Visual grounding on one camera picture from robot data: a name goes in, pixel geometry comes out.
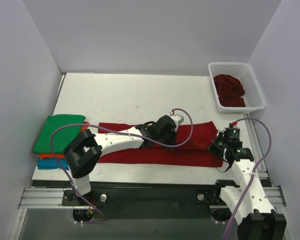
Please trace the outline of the red t shirt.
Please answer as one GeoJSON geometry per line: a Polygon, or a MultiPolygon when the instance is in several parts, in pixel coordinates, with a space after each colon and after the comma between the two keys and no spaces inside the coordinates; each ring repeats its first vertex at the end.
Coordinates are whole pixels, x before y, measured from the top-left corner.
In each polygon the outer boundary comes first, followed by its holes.
{"type": "Polygon", "coordinates": [[[212,121],[194,124],[190,140],[180,147],[170,149],[155,144],[152,147],[125,149],[102,156],[98,162],[218,168],[223,165],[223,160],[208,151],[217,132],[212,121]]]}

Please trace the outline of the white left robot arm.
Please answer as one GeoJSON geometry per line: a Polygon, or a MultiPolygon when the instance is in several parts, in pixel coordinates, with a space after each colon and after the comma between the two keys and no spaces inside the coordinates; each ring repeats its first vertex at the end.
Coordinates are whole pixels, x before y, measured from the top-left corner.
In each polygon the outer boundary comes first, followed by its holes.
{"type": "Polygon", "coordinates": [[[141,149],[161,143],[175,145],[178,127],[183,123],[181,115],[164,115],[151,125],[138,124],[117,133],[80,132],[63,150],[69,166],[73,187],[73,200],[80,206],[91,201],[89,174],[99,158],[126,149],[141,149]]]}

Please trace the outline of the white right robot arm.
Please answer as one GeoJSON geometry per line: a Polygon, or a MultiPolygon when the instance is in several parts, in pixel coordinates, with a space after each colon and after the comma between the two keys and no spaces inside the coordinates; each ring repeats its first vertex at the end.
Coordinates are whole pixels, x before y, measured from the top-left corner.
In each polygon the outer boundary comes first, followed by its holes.
{"type": "Polygon", "coordinates": [[[282,240],[287,226],[283,214],[277,213],[262,186],[252,151],[243,147],[240,129],[229,125],[212,141],[208,150],[228,163],[238,185],[223,185],[211,192],[217,204],[225,203],[231,212],[222,239],[228,239],[237,224],[240,240],[282,240]]]}

